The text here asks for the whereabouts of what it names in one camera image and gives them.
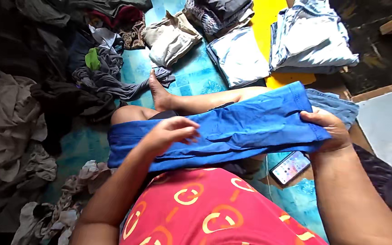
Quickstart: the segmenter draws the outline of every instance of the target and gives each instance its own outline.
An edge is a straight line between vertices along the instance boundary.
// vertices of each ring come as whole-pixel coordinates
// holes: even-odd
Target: phone screen
[[[302,152],[295,151],[272,169],[272,176],[277,178],[282,184],[286,184],[310,163],[309,159]]]

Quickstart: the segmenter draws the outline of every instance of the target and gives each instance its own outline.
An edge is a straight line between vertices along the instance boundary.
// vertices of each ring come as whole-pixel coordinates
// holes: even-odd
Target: right hand
[[[332,136],[331,139],[323,142],[319,152],[336,151],[351,145],[349,132],[338,117],[314,106],[312,111],[312,113],[301,111],[302,120],[322,126]]]
[[[196,138],[200,137],[198,128],[199,124],[186,117],[174,116],[164,119],[143,137],[139,146],[157,157],[164,154],[174,142],[187,145],[197,142]]]

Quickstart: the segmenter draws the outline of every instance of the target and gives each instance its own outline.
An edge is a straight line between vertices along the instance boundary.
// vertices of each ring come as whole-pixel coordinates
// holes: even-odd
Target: leg
[[[131,121],[144,121],[155,116],[159,112],[136,105],[127,105],[117,109],[111,119],[111,124],[118,124]]]
[[[154,98],[155,110],[159,112],[175,110],[181,115],[204,113],[224,103],[239,102],[271,90],[266,87],[248,87],[208,95],[176,96],[163,88],[153,72],[149,77],[149,86]]]

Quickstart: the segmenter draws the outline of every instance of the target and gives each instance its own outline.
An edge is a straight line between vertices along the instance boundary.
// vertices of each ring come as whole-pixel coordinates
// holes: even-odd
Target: bare foot
[[[154,99],[155,110],[164,112],[172,110],[172,97],[173,95],[166,91],[163,85],[155,77],[155,71],[152,69],[149,75],[149,87],[151,89],[152,98]]]

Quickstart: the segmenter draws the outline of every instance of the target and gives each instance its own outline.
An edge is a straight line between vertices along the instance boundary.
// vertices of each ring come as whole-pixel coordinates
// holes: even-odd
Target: red shirt
[[[134,204],[126,244],[327,244],[236,175],[221,168],[157,176]]]

